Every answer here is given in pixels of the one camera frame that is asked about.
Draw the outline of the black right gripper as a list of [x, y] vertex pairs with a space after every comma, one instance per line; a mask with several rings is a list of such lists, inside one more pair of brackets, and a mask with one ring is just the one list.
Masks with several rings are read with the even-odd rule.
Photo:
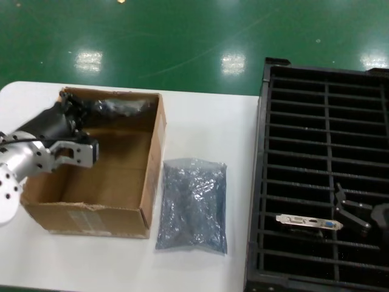
[[348, 200], [340, 183], [336, 184], [334, 219], [362, 237], [371, 230], [371, 218], [380, 229], [388, 229], [388, 203], [372, 205]]

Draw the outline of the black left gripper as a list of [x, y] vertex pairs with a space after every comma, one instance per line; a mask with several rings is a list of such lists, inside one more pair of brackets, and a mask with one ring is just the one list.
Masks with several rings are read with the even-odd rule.
[[90, 113], [100, 113], [99, 100], [81, 99], [61, 90], [60, 101], [17, 128], [43, 140], [72, 139], [82, 131]]

